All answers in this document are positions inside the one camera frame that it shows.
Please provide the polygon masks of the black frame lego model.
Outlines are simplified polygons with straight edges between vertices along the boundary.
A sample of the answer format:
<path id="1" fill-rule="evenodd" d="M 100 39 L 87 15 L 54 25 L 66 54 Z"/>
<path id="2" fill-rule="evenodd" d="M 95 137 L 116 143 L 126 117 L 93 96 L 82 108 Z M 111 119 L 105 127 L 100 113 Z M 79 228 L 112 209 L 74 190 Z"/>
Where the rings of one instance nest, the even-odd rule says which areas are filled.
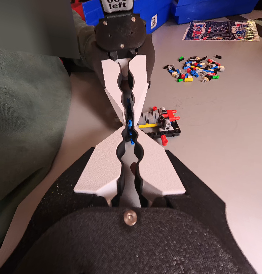
<path id="1" fill-rule="evenodd" d="M 156 139 L 160 139 L 163 146 L 167 146 L 169 137 L 179 136 L 181 131 L 176 116 L 177 110 L 153 107 L 150 111 L 141 112 L 137 125 L 133 122 L 133 100 L 126 98 L 125 125 L 122 126 L 123 143 L 133 142 L 143 149 L 156 147 Z M 128 120 L 132 120 L 132 135 L 128 135 Z"/>

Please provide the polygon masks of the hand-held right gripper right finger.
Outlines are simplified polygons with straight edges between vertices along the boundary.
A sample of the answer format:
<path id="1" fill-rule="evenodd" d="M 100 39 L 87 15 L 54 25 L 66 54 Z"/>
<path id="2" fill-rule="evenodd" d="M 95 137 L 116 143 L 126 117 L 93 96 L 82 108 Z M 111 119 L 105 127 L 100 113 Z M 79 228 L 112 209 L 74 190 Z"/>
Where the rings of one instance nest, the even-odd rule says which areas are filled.
<path id="1" fill-rule="evenodd" d="M 134 128 L 135 188 L 141 207 L 158 197 L 182 195 L 186 192 L 166 150 L 138 127 Z"/>

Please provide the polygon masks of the lego sticker sheet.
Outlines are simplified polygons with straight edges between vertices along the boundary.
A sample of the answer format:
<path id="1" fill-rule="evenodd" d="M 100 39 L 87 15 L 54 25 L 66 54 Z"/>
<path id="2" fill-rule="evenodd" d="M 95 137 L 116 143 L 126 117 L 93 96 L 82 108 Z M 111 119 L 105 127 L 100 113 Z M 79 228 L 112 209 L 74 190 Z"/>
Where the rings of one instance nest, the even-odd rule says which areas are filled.
<path id="1" fill-rule="evenodd" d="M 185 32 L 183 40 L 260 41 L 256 23 L 252 20 L 192 21 Z"/>

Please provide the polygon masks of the red plastic container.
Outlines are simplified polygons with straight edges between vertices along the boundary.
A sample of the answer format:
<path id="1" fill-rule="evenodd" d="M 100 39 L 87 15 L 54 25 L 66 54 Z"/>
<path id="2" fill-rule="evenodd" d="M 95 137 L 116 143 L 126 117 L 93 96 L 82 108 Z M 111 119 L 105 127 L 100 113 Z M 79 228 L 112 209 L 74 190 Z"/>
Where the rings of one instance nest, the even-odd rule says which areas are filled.
<path id="1" fill-rule="evenodd" d="M 85 15 L 83 10 L 83 3 L 87 2 L 87 0 L 70 0 L 71 8 L 76 11 L 81 18 L 85 21 Z"/>

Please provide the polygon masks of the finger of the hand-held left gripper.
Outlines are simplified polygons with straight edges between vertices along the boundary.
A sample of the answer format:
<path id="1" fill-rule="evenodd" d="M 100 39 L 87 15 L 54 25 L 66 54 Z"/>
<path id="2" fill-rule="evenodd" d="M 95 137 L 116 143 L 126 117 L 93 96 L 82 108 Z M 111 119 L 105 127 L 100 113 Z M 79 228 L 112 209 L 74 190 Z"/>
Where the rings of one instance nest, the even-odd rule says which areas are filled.
<path id="1" fill-rule="evenodd" d="M 122 71 L 119 63 L 111 59 L 102 60 L 102 70 L 105 83 L 105 92 L 119 118 L 125 125 L 125 108 L 122 103 L 123 92 L 120 88 Z"/>
<path id="2" fill-rule="evenodd" d="M 133 78 L 133 122 L 138 124 L 148 90 L 146 56 L 137 55 L 128 63 L 128 72 Z"/>

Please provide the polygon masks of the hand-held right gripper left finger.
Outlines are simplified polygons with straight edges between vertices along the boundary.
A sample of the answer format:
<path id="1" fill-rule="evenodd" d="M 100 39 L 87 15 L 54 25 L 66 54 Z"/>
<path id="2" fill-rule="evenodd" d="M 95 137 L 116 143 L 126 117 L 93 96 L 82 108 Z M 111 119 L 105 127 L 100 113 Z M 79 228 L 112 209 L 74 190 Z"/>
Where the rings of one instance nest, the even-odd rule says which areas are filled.
<path id="1" fill-rule="evenodd" d="M 119 204 L 125 186 L 124 164 L 127 127 L 123 125 L 93 150 L 77 184 L 75 193 L 104 197 L 109 206 Z"/>

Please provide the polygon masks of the pile of lego pieces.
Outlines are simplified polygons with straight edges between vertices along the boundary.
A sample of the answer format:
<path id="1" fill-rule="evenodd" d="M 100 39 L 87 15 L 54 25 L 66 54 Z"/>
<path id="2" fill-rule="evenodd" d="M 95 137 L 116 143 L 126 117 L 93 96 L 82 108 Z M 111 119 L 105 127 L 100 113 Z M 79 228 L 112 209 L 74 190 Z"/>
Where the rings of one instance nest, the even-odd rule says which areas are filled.
<path id="1" fill-rule="evenodd" d="M 203 58 L 192 56 L 183 61 L 182 68 L 177 68 L 174 64 L 167 64 L 163 67 L 178 83 L 191 83 L 194 79 L 202 83 L 217 80 L 220 78 L 219 73 L 225 71 L 225 66 L 207 56 Z"/>

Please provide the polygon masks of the divided blue plastic bin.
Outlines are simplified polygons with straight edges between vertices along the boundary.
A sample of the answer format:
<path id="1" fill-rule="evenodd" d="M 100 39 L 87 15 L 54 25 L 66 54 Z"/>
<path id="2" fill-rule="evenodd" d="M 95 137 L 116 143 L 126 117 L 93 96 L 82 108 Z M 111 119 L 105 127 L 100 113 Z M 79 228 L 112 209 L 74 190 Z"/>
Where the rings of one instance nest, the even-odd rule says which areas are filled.
<path id="1" fill-rule="evenodd" d="M 137 0 L 134 1 L 134 13 L 146 22 L 147 34 L 154 32 L 169 19 L 172 1 L 170 0 Z M 91 0 L 84 2 L 78 9 L 87 25 L 96 26 L 104 18 L 101 2 Z"/>

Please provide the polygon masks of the person's left forearm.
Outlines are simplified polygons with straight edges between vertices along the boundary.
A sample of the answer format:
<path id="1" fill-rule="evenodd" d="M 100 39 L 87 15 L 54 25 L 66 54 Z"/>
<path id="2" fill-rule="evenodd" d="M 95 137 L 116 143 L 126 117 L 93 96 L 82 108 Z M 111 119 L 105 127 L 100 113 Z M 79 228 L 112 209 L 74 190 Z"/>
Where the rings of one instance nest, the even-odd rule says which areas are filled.
<path id="1" fill-rule="evenodd" d="M 79 50 L 79 57 L 73 59 L 73 62 L 80 67 L 94 70 L 92 63 L 92 42 L 95 41 L 94 27 L 87 25 L 76 11 L 72 10 L 72 15 Z"/>

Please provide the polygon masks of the person's green sweatshirt torso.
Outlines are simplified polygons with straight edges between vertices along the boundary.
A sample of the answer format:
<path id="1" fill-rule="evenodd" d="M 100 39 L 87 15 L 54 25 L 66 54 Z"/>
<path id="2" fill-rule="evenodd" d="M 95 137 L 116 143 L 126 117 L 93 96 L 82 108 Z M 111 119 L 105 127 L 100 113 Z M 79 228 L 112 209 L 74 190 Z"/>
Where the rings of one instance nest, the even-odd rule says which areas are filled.
<path id="1" fill-rule="evenodd" d="M 0 49 L 0 244 L 61 146 L 71 83 L 59 57 Z"/>

